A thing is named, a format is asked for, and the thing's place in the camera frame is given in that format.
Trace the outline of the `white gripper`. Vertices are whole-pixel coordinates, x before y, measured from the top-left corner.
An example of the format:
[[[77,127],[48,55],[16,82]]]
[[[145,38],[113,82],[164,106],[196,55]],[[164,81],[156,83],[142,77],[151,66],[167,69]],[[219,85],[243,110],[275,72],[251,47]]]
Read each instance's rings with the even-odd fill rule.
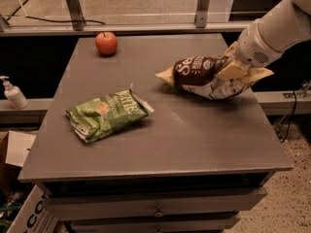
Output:
[[[227,60],[231,62],[215,77],[221,81],[243,78],[250,64],[256,68],[266,67],[282,55],[281,51],[274,50],[263,40],[259,33],[259,19],[256,19],[242,31],[237,42],[233,42],[225,51]]]

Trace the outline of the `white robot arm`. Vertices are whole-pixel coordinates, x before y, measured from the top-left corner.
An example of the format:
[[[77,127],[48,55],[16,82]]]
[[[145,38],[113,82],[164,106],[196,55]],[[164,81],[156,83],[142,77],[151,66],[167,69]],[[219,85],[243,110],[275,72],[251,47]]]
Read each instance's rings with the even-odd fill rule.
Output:
[[[242,31],[225,52],[215,77],[252,83],[273,75],[267,66],[292,46],[311,39],[311,0],[282,0]]]

